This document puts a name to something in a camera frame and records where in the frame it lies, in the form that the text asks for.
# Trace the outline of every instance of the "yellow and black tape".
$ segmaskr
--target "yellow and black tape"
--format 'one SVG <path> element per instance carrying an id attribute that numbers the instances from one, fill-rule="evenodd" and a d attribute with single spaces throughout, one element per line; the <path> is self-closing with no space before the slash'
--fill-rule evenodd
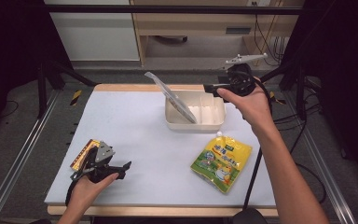
<path id="1" fill-rule="evenodd" d="M 278 100 L 278 99 L 275 97 L 275 94 L 274 94 L 273 91 L 270 91 L 270 92 L 269 92 L 269 97 L 271 98 L 272 101 L 275 101 L 275 102 L 278 103 L 278 104 L 286 105 L 286 101 L 285 101 L 285 100 Z"/>
<path id="2" fill-rule="evenodd" d="M 72 98 L 71 105 L 76 105 L 77 100 L 80 97 L 81 91 L 75 91 L 74 97 Z"/>

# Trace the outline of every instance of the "yellow package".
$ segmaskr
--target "yellow package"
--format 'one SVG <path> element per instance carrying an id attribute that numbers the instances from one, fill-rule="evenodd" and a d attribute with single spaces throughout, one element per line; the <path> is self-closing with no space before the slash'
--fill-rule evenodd
<path id="1" fill-rule="evenodd" d="M 79 154 L 76 156 L 74 161 L 71 163 L 71 168 L 74 171 L 78 171 L 81 162 L 83 161 L 84 157 L 87 155 L 89 150 L 92 149 L 93 147 L 99 147 L 99 146 L 100 146 L 100 141 L 90 139 L 88 143 L 83 147 L 83 149 L 79 152 Z"/>
<path id="2" fill-rule="evenodd" d="M 227 193 L 248 161 L 252 147 L 231 137 L 211 140 L 191 165 L 191 169 Z"/>

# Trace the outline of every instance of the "person's left hand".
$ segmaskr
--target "person's left hand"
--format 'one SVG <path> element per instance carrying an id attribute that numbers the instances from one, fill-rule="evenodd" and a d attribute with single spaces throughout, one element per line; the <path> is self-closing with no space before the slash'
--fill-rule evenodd
<path id="1" fill-rule="evenodd" d="M 117 177 L 118 173 L 112 174 L 98 183 L 91 182 L 87 176 L 81 177 L 72 190 L 71 201 L 68 207 L 74 206 L 78 210 L 86 212 L 101 191 L 116 180 Z"/>

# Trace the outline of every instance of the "white wall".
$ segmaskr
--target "white wall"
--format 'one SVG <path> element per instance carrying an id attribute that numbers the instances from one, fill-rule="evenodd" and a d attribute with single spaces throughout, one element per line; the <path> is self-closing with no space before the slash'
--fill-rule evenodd
<path id="1" fill-rule="evenodd" d="M 128 0 L 45 0 L 46 4 L 129 5 Z M 50 13 L 71 61 L 139 61 L 130 13 Z"/>

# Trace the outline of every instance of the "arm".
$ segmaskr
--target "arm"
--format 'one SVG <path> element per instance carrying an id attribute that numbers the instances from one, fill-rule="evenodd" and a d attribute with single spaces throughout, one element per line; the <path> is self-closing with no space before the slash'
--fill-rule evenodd
<path id="1" fill-rule="evenodd" d="M 86 176 L 81 177 L 72 191 L 71 201 L 57 224 L 77 224 L 98 194 L 117 177 L 118 174 L 112 174 L 96 184 Z"/>
<path id="2" fill-rule="evenodd" d="M 244 97 L 224 89 L 217 92 L 240 110 L 258 138 L 281 222 L 328 223 L 324 210 L 298 171 L 273 122 L 261 88 L 257 86 Z"/>

